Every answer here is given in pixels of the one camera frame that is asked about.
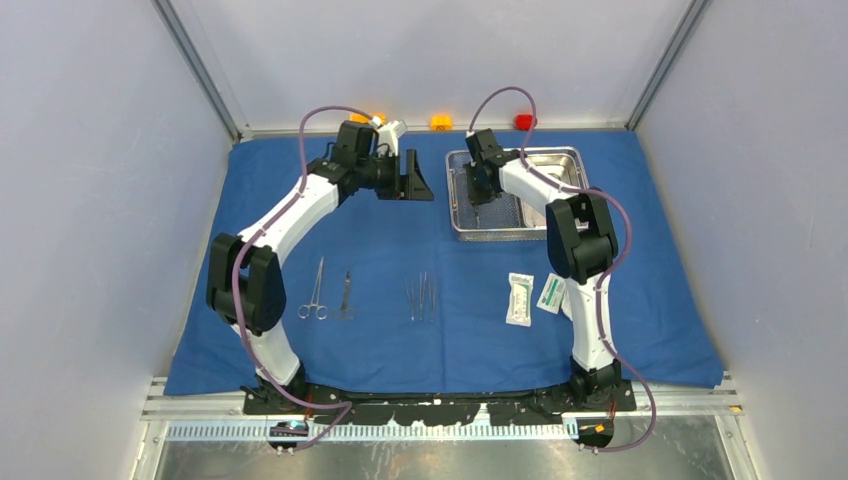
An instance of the orange connector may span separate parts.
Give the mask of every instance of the orange connector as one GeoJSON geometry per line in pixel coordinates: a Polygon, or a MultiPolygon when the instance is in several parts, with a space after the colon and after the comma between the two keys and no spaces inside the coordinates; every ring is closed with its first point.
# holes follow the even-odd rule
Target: orange connector
{"type": "MultiPolygon", "coordinates": [[[[384,125],[386,124],[386,115],[385,114],[375,113],[373,115],[375,117],[379,117],[384,125]]],[[[350,114],[350,121],[351,122],[357,122],[357,123],[368,123],[369,121],[371,121],[371,119],[367,118],[367,117],[363,117],[362,115],[360,115],[358,113],[352,113],[352,114],[350,114]]]]}
{"type": "Polygon", "coordinates": [[[451,130],[453,129],[453,119],[450,115],[433,115],[430,118],[430,130],[451,130]]]}

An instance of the red block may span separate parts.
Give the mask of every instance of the red block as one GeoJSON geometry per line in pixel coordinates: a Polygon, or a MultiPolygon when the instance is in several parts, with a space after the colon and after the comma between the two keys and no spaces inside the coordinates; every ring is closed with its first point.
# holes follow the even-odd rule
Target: red block
{"type": "Polygon", "coordinates": [[[536,119],[533,118],[533,115],[529,113],[523,113],[521,115],[516,115],[515,120],[513,121],[515,124],[515,128],[518,130],[530,130],[530,126],[536,126],[536,119]]]}

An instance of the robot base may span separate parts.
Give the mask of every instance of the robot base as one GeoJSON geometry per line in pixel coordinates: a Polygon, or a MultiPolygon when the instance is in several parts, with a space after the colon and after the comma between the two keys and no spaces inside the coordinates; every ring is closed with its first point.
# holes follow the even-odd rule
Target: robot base
{"type": "MultiPolygon", "coordinates": [[[[313,416],[318,424],[329,424],[341,412],[341,409],[307,411],[282,397],[265,379],[258,376],[257,379],[259,387],[242,387],[246,393],[245,415],[304,414],[313,416]]],[[[415,421],[422,421],[427,426],[456,425],[457,422],[467,425],[474,421],[481,404],[486,404],[492,426],[561,424],[561,414],[565,412],[597,412],[596,419],[585,419],[585,422],[581,419],[578,425],[581,422],[598,423],[597,419],[608,416],[613,402],[619,412],[636,410],[628,380],[622,380],[604,392],[589,395],[579,404],[575,402],[569,383],[493,393],[361,393],[307,383],[303,368],[286,390],[313,403],[350,401],[353,408],[340,423],[354,425],[386,425],[392,419],[403,426],[412,425],[415,421]]],[[[581,442],[593,445],[582,439],[581,442]]]]}

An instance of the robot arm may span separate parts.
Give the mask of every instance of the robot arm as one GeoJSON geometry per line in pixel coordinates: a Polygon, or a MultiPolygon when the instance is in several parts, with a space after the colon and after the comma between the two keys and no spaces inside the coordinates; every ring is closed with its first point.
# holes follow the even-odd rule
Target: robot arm
{"type": "Polygon", "coordinates": [[[618,254],[618,242],[606,201],[587,194],[562,192],[533,174],[519,160],[517,150],[505,151],[491,130],[470,134],[466,144],[472,161],[465,166],[469,200],[479,205],[502,192],[511,193],[547,221],[548,259],[553,270],[566,279],[574,328],[572,376],[569,384],[575,402],[593,393],[604,393],[621,383],[621,365],[601,341],[596,288],[601,292],[601,322],[610,335],[609,277],[598,286],[601,274],[618,254]],[[577,222],[588,228],[578,231],[577,222]]]}
{"type": "Polygon", "coordinates": [[[319,158],[308,167],[306,187],[293,188],[271,211],[238,236],[222,233],[212,242],[206,303],[239,334],[235,320],[231,272],[243,239],[262,231],[270,218],[294,196],[301,198],[280,217],[248,250],[240,275],[242,306],[250,344],[259,361],[287,386],[300,368],[280,319],[286,293],[280,267],[292,249],[318,221],[361,188],[371,189],[379,199],[432,201],[433,193],[421,177],[415,150],[407,150],[407,174],[400,174],[398,137],[406,131],[400,121],[378,129],[371,125],[342,123],[329,159],[319,158]],[[382,142],[374,149],[375,136],[382,142]]]}

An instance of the orange block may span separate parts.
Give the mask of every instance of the orange block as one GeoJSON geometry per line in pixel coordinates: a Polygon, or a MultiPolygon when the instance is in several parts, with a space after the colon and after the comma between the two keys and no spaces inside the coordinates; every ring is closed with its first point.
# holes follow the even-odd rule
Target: orange block
{"type": "Polygon", "coordinates": [[[430,118],[430,130],[451,130],[453,129],[453,119],[450,115],[433,115],[430,118]]]}
{"type": "MultiPolygon", "coordinates": [[[[386,115],[385,114],[383,114],[383,113],[373,113],[372,115],[374,115],[375,117],[378,117],[380,119],[380,121],[383,122],[383,125],[386,124],[386,115]]],[[[350,121],[351,122],[357,122],[357,123],[368,123],[368,122],[371,121],[371,118],[363,117],[362,115],[360,115],[358,113],[351,113],[350,114],[350,121]]]]}

